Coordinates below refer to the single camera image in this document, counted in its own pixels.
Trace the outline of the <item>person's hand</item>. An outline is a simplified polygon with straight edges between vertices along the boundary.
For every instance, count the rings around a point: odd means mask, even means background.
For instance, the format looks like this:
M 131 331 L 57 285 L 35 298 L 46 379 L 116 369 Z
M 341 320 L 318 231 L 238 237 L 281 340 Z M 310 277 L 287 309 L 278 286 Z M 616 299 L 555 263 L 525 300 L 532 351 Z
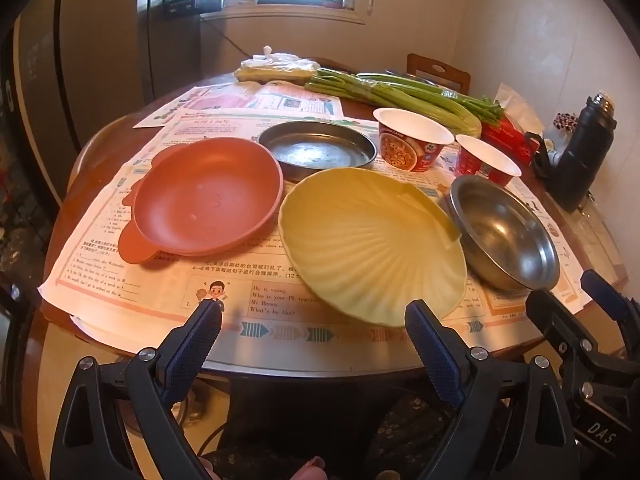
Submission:
M 214 480 L 219 480 L 219 477 L 213 471 L 213 465 L 206 458 L 200 458 L 200 462 L 204 466 L 205 470 L 209 474 L 209 477 Z M 292 475 L 292 480 L 326 480 L 328 476 L 323 468 L 320 466 L 320 458 L 315 457 L 299 468 L 295 474 Z

